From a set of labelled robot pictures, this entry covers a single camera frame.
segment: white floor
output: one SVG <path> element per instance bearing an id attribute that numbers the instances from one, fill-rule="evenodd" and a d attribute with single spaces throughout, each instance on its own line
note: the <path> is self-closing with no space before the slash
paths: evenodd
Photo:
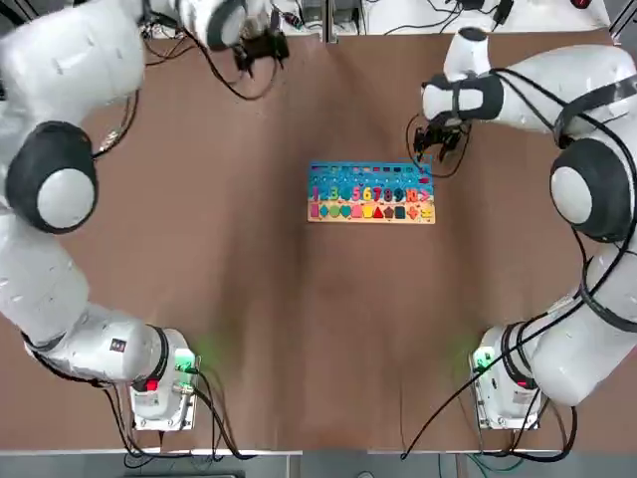
<path id="1" fill-rule="evenodd" d="M 294 0 L 273 0 L 283 11 L 298 12 Z M 365 11 L 364 25 L 360 26 L 360 34 L 383 35 L 402 25 L 412 25 L 423 28 L 399 28 L 394 35 L 440 33 L 445 26 L 446 19 L 454 19 L 445 26 L 444 33 L 454 33 L 462 27 L 481 27 L 491 31 L 495 24 L 493 14 L 487 15 L 478 11 L 462 12 L 460 15 L 453 11 L 455 0 L 445 3 L 445 0 L 361 0 Z M 482 8 L 490 11 L 499 0 L 485 0 Z M 511 32 L 577 32 L 607 28 L 610 25 L 608 13 L 603 0 L 592 0 L 585 10 L 573 7 L 569 0 L 515 0 L 513 10 L 507 22 L 496 29 L 496 33 Z M 309 28 L 295 30 L 285 26 L 284 31 L 290 35 L 306 35 L 319 33 L 319 23 Z M 337 35 L 356 35 L 356 28 L 351 24 L 336 26 Z"/>

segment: robotic arm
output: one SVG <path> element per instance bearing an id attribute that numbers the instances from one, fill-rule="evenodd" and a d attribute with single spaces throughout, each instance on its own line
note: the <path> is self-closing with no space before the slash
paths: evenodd
<path id="1" fill-rule="evenodd" d="M 550 171 L 552 201 L 576 231 L 603 243 L 587 269 L 590 288 L 608 270 L 623 241 L 629 241 L 628 254 L 594 295 L 606 312 L 582 304 L 581 293 L 573 292 L 539 320 L 490 329 L 473 354 L 472 367 L 477 369 L 506 354 L 477 382 L 481 427 L 521 428 L 538 388 L 558 403 L 577 405 L 637 345 L 637 239 L 629 237 L 635 184 L 630 159 L 610 137 L 575 117 L 585 111 L 606 123 L 637 154 L 636 69 L 628 53 L 598 45 L 560 48 L 508 68 L 569 103 L 563 108 L 520 77 L 492 69 L 487 51 L 488 38 L 482 31 L 469 28 L 456 34 L 444 75 L 423 84 L 423 111 L 430 127 L 486 120 L 552 133 L 557 122 L 555 136 L 562 152 Z M 559 320 L 569 311 L 569 317 Z M 507 355 L 543 328 L 545 332 Z M 527 424 L 534 422 L 538 409 L 535 400 Z"/>
<path id="2" fill-rule="evenodd" d="M 0 41 L 0 312 L 57 374 L 130 384 L 137 428 L 192 427 L 181 389 L 195 357 L 177 331 L 90 303 L 86 277 L 55 237 L 82 226 L 98 202 L 81 124 L 140 88 L 138 22 L 153 12 L 211 50 L 232 47 L 247 70 L 261 57 L 281 61 L 285 37 L 270 29 L 264 2 L 96 0 Z"/>

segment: table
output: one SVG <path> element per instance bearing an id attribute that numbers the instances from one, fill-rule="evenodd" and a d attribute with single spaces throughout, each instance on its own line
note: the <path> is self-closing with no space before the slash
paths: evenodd
<path id="1" fill-rule="evenodd" d="M 283 11 L 298 12 L 295 0 L 273 0 Z M 491 11 L 499 0 L 485 0 L 484 12 Z M 361 0 L 365 12 L 364 22 L 360 25 L 360 34 L 383 35 L 392 31 L 396 35 L 422 35 L 455 33 L 463 27 L 480 27 L 491 31 L 495 24 L 493 13 L 479 11 L 463 11 L 460 15 L 447 13 L 454 10 L 455 2 L 451 0 Z M 399 28 L 402 25 L 417 28 Z M 521 32 L 558 32 L 588 31 L 608 28 L 610 20 L 602 0 L 593 0 L 585 10 L 574 8 L 569 0 L 515 0 L 513 10 L 504 25 L 496 29 L 496 33 Z M 318 33 L 320 28 L 313 23 L 309 28 L 296 30 L 284 24 L 288 35 L 307 35 Z M 337 36 L 358 34 L 353 24 L 337 25 L 334 28 Z"/>
<path id="2" fill-rule="evenodd" d="M 420 83 L 441 70 L 450 40 L 294 39 L 256 103 L 235 100 L 195 54 L 147 70 L 136 123 L 99 164 L 98 210 L 63 242 L 94 302 L 178 328 L 214 364 L 241 448 L 397 451 L 401 388 L 409 439 L 462 379 L 451 357 L 577 282 L 576 247 L 548 195 L 557 150 L 548 136 L 503 126 L 474 126 L 459 173 L 436 184 L 435 226 L 306 222 L 311 160 L 405 157 Z M 503 35 L 492 61 L 599 42 L 607 35 Z M 229 55 L 218 58 L 232 71 Z M 270 68 L 259 65 L 251 90 Z M 102 111 L 87 128 L 101 138 L 120 115 Z M 48 375 L 7 321 L 0 346 L 0 449 L 121 449 L 100 392 Z M 577 449 L 635 451 L 635 366 L 631 356 L 581 405 Z M 193 432 L 165 445 L 209 443 L 200 411 Z M 524 446 L 559 448 L 555 425 Z M 418 444 L 476 447 L 457 404 Z"/>

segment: wire bundle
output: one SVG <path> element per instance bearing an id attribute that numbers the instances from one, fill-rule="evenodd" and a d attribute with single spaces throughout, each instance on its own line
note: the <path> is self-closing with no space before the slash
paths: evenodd
<path id="1" fill-rule="evenodd" d="M 244 455 L 239 451 L 237 444 L 234 440 L 232 431 L 230 429 L 228 420 L 221 417 L 221 415 L 217 411 L 216 406 L 214 405 L 213 398 L 212 398 L 213 397 L 212 387 L 210 386 L 210 382 L 208 381 L 208 378 L 201 371 L 197 369 L 193 368 L 187 371 L 200 376 L 206 386 L 207 393 L 204 393 L 201 389 L 199 389 L 196 386 L 194 386 L 193 389 L 194 389 L 194 394 L 198 398 L 200 398 L 201 401 L 203 401 L 206 407 L 210 410 L 210 414 L 212 417 L 212 441 L 211 441 L 212 452 L 211 452 L 211 455 L 207 457 L 210 460 L 210 463 L 220 462 L 223 459 L 223 456 L 217 455 L 217 449 L 219 448 L 219 444 L 221 443 L 222 439 L 224 443 L 226 444 L 226 446 L 228 447 L 228 449 L 230 450 L 230 452 L 232 453 L 232 455 L 238 460 L 246 461 L 246 460 L 255 458 L 256 455 Z M 119 392 L 114 384 L 110 384 L 110 386 L 113 390 L 113 395 L 109 393 L 108 388 L 106 387 L 102 388 L 102 391 L 104 392 L 104 394 L 106 395 L 106 398 L 108 399 L 110 410 L 112 412 L 112 416 L 115 421 L 115 425 L 117 427 L 117 433 L 119 434 L 121 443 L 127 452 L 127 455 L 124 455 L 124 458 L 123 458 L 123 463 L 126 468 L 138 469 L 147 465 L 154 459 L 194 458 L 197 456 L 192 454 L 191 452 L 150 453 L 141 449 L 141 447 L 137 444 L 137 442 L 132 437 L 132 434 L 128 431 L 128 428 L 126 427 L 126 424 L 124 422 L 123 410 L 121 406 L 121 400 L 119 398 Z M 216 427 L 219 428 L 218 436 L 216 435 L 216 431 L 215 431 Z M 163 432 L 159 432 L 160 446 L 162 441 L 163 441 Z M 143 460 L 143 461 L 140 461 L 139 463 L 131 464 L 128 461 L 128 458 L 134 458 L 134 459 Z"/>
<path id="2" fill-rule="evenodd" d="M 511 88 L 511 90 L 518 97 L 520 97 L 520 99 L 529 107 L 529 109 L 548 128 L 548 130 L 553 131 L 553 125 L 550 123 L 550 121 L 548 121 L 539 112 L 539 110 L 531 103 L 531 101 L 524 95 L 524 93 L 510 80 L 509 77 L 515 77 L 518 80 L 520 80 L 522 82 L 525 82 L 527 85 L 529 85 L 530 87 L 534 88 L 538 92 L 542 93 L 547 98 L 549 98 L 553 102 L 557 103 L 558 105 L 562 106 L 563 108 L 566 107 L 566 105 L 567 105 L 566 101 L 562 100 L 561 98 L 559 98 L 558 96 L 556 96 L 552 92 L 548 91 L 547 89 L 545 89 L 544 87 L 542 87 L 538 83 L 536 83 L 533 80 L 527 78 L 526 76 L 522 75 L 519 72 L 510 70 L 510 69 L 506 69 L 506 68 L 499 68 L 499 69 L 491 69 L 490 70 L 490 74 L 497 76 L 503 83 L 507 84 Z M 613 142 L 615 142 L 615 144 L 617 144 L 619 149 L 622 151 L 622 153 L 626 157 L 626 160 L 627 160 L 627 163 L 628 163 L 628 167 L 630 169 L 630 176 L 631 176 L 632 183 L 633 184 L 637 184 L 637 169 L 635 167 L 634 158 L 633 158 L 632 153 L 630 152 L 630 150 L 628 149 L 628 147 L 624 143 L 624 141 L 613 130 L 611 130 L 607 125 L 605 125 L 604 123 L 602 123 L 602 122 L 600 122 L 600 121 L 598 121 L 596 119 L 593 119 L 589 115 L 587 115 L 585 113 L 580 113 L 577 116 L 579 118 L 583 119 L 583 120 L 586 120 L 588 123 L 590 123 L 591 125 L 593 125 L 597 129 L 602 131 Z M 628 234 L 627 234 L 626 238 L 624 239 L 624 241 L 622 242 L 621 246 L 618 248 L 618 253 L 615 256 L 615 258 L 611 261 L 610 265 L 608 266 L 606 271 L 601 275 L 601 277 L 597 281 L 597 283 L 590 289 L 589 289 L 588 284 L 587 284 L 587 271 L 588 271 L 588 264 L 589 264 L 590 261 L 588 260 L 588 258 L 586 256 L 586 251 L 584 249 L 584 246 L 583 246 L 583 244 L 581 242 L 581 239 L 580 239 L 579 235 L 577 234 L 577 232 L 574 229 L 572 229 L 572 233 L 573 233 L 573 235 L 574 235 L 574 237 L 575 237 L 575 239 L 577 241 L 577 245 L 578 245 L 578 249 L 579 249 L 580 254 L 581 254 L 581 261 L 582 261 L 581 283 L 580 283 L 580 287 L 579 287 L 579 291 L 580 292 L 578 294 L 576 294 L 575 297 L 573 297 L 573 300 L 576 300 L 578 298 L 578 296 L 581 295 L 581 292 L 583 291 L 584 293 L 586 293 L 588 295 L 589 300 L 594 301 L 594 303 L 599 308 L 605 309 L 601 304 L 599 304 L 594 299 L 593 296 L 599 290 L 599 288 L 606 282 L 606 280 L 612 274 L 614 269 L 617 267 L 617 264 L 619 264 L 619 262 L 624 257 L 624 255 L 627 254 L 627 253 L 630 253 L 630 251 L 628 251 L 628 247 L 629 247 L 629 244 L 630 244 L 630 240 L 632 239 L 633 234 L 635 232 L 636 225 L 637 225 L 637 195 L 635 195 L 634 198 L 633 198 L 633 211 L 632 211 L 632 218 L 631 218 L 630 226 L 629 226 L 629 229 L 628 229 Z M 414 446 L 416 445 L 416 443 L 418 442 L 418 440 L 420 439 L 422 434 L 425 432 L 425 430 L 433 422 L 433 420 L 435 420 L 436 417 L 438 417 L 438 415 L 455 398 L 460 396 L 460 394 L 463 391 L 465 391 L 467 388 L 471 387 L 483 374 L 485 374 L 487 371 L 489 371 L 491 368 L 493 368 L 496 364 L 498 364 L 500 361 L 502 361 L 505 357 L 510 356 L 512 352 L 519 350 L 524 344 L 532 341 L 533 339 L 539 337 L 540 335 L 542 335 L 544 332 L 548 331 L 552 327 L 555 327 L 557 324 L 560 324 L 561 322 L 566 320 L 568 317 L 570 317 L 572 314 L 574 314 L 577 310 L 579 310 L 583 305 L 584 305 L 584 302 L 582 300 L 579 300 L 568 311 L 562 313 L 557 318 L 555 318 L 552 322 L 550 322 L 547 325 L 539 328 L 537 331 L 535 331 L 534 333 L 530 334 L 525 339 L 518 341 L 513 347 L 505 350 L 500 356 L 496 357 L 491 363 L 489 363 L 487 366 L 485 366 L 480 371 L 478 371 L 471 379 L 469 379 L 458 390 L 456 390 L 447 400 L 445 400 L 445 402 L 440 407 L 438 407 L 434 411 L 434 413 L 429 417 L 429 419 L 425 422 L 425 424 L 418 431 L 418 433 L 416 434 L 416 436 L 414 437 L 414 439 L 412 440 L 410 445 L 407 447 L 407 449 L 403 451 L 403 453 L 401 454 L 401 459 L 405 460 L 409 456 L 410 452 L 413 450 Z M 547 312 L 541 313 L 541 314 L 529 319 L 527 321 L 527 324 L 531 324 L 532 322 L 535 322 L 536 320 L 541 319 L 541 318 L 546 317 L 546 316 L 547 316 Z M 571 409 L 571 417 L 572 417 L 570 435 L 569 435 L 568 440 L 564 444 L 564 447 L 563 447 L 562 451 L 560 453 L 558 453 L 557 455 L 548 456 L 548 457 L 545 457 L 545 456 L 533 456 L 533 455 L 529 455 L 527 453 L 520 453 L 520 452 L 515 451 L 515 448 L 518 446 L 518 444 L 520 443 L 520 440 L 522 439 L 522 433 L 523 433 L 523 431 L 525 429 L 525 425 L 526 425 L 526 422 L 528 420 L 529 413 L 527 413 L 527 417 L 525 418 L 525 422 L 523 424 L 523 431 L 521 431 L 521 436 L 519 436 L 518 439 L 516 441 L 514 441 L 514 443 L 512 443 L 512 447 L 509 450 L 504 450 L 503 452 L 499 452 L 496 455 L 497 456 L 503 456 L 503 455 L 504 456 L 509 456 L 509 455 L 511 455 L 511 456 L 516 456 L 516 457 L 521 458 L 521 459 L 525 459 L 525 460 L 529 460 L 529 461 L 535 461 L 535 462 L 540 462 L 540 463 L 553 463 L 553 462 L 562 460 L 563 458 L 565 458 L 568 455 L 568 453 L 572 449 L 572 446 L 574 444 L 575 437 L 576 437 L 576 434 L 577 434 L 577 410 L 576 410 L 576 408 L 574 406 L 572 406 L 570 409 Z"/>

